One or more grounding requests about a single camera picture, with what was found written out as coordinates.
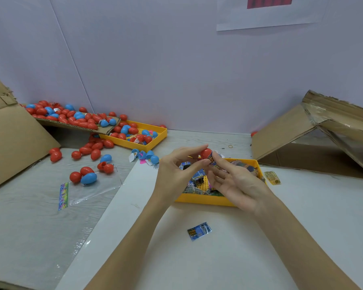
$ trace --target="hand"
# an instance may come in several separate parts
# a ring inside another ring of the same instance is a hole
[[[263,200],[274,196],[266,184],[247,169],[229,163],[214,151],[213,158],[227,172],[209,165],[205,169],[208,181],[240,209],[255,213]]]
[[[151,199],[168,208],[182,194],[192,176],[211,163],[208,159],[200,161],[192,159],[198,158],[199,153],[207,147],[208,145],[181,147],[162,157]],[[179,166],[182,162],[191,162],[192,165],[185,170],[180,170]]]

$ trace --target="white table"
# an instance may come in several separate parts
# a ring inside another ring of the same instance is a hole
[[[363,180],[262,170],[276,172],[282,184],[271,186],[274,193],[363,289]],[[135,165],[56,290],[86,286],[139,216],[156,175],[157,170],[147,165]],[[192,242],[187,229],[202,222],[208,222],[213,232]],[[191,288],[297,289],[261,229],[242,211],[175,203],[155,230],[137,289]]]
[[[2,288],[55,289],[115,195],[104,193],[58,211],[59,186],[83,166],[96,170],[97,162],[90,156],[76,162],[70,156],[87,142],[88,133],[60,128],[51,132],[62,144],[63,159],[52,164],[45,158],[0,187]],[[204,143],[227,156],[251,158],[249,136],[218,133],[169,130],[154,151],[161,157],[179,146]],[[125,180],[134,165],[128,161],[130,150],[115,146],[105,153],[113,156]]]

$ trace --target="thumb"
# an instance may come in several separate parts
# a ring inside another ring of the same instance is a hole
[[[192,176],[198,172],[199,170],[207,167],[211,161],[209,159],[204,159],[197,161],[193,163],[191,166],[189,166],[187,169],[185,169],[183,172],[188,175],[189,178],[192,178]]]

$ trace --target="forearm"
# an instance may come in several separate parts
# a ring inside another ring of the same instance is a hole
[[[256,220],[300,290],[360,289],[275,196],[258,206]]]
[[[166,210],[167,207],[150,199],[85,290],[132,289],[153,232]]]

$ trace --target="yellow plastic tray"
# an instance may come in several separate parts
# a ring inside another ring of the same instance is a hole
[[[225,160],[228,162],[239,160],[245,164],[252,165],[258,169],[257,177],[266,183],[261,168],[256,160],[247,160],[241,158],[226,158]],[[182,193],[176,201],[181,203],[199,203],[203,205],[235,206],[224,196],[195,195],[191,193]]]
[[[130,141],[127,141],[127,140],[123,140],[123,139],[120,139],[120,138],[115,138],[113,136],[108,136],[108,135],[104,135],[104,134],[100,134],[99,136],[101,138],[111,140],[112,142],[114,142],[115,145],[124,146],[126,148],[130,148],[131,150],[136,148],[139,151],[143,150],[146,153],[148,151],[150,151],[151,149],[153,149],[155,146],[157,146],[160,143],[160,141],[162,141],[165,137],[167,137],[167,128],[154,126],[154,125],[149,125],[149,124],[144,124],[144,123],[135,122],[135,121],[130,121],[130,120],[126,120],[126,123],[128,123],[128,125],[130,123],[136,123],[137,128],[139,130],[139,133],[141,133],[141,131],[143,131],[144,129],[153,130],[153,131],[156,131],[158,133],[158,136],[156,138],[154,138],[147,145],[140,145],[138,143],[130,142]]]

